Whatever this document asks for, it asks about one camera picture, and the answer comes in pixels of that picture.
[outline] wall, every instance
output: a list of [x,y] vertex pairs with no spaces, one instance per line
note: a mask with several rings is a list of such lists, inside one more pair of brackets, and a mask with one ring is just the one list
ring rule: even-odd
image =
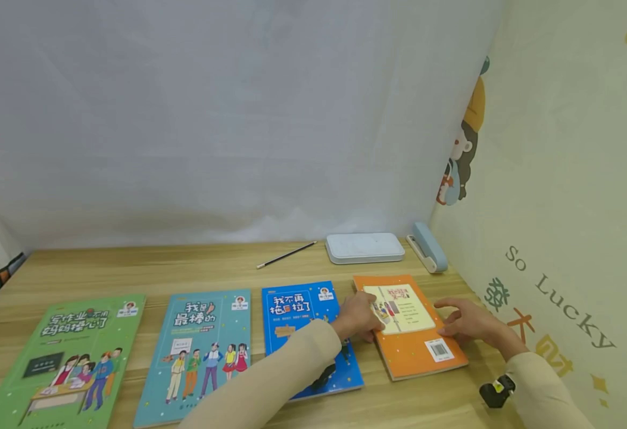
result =
[[502,5],[0,1],[0,218],[39,248],[406,232]]
[[432,230],[594,425],[627,427],[627,1],[509,2],[481,82]]

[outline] person's left hand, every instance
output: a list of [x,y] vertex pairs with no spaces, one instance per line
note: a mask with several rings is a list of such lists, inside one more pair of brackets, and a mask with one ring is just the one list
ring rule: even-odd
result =
[[340,340],[358,334],[368,343],[372,343],[373,330],[385,329],[385,324],[370,310],[375,300],[375,295],[363,291],[344,300],[344,304],[339,309],[339,316],[330,324]]

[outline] green book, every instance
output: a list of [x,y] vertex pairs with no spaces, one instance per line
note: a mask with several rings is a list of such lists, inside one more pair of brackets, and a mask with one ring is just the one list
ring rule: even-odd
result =
[[0,428],[103,429],[145,296],[49,307],[0,386]]

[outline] orange book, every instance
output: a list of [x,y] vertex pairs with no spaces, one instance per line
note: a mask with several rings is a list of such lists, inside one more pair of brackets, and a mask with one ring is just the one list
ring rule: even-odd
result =
[[392,381],[468,365],[456,340],[438,334],[444,323],[412,276],[354,276],[354,285],[378,298],[373,311],[385,330],[375,338]]

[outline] white box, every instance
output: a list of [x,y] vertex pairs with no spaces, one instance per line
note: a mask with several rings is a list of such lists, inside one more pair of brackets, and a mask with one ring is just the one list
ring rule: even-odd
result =
[[404,258],[404,247],[391,233],[330,234],[327,254],[332,263],[396,262]]

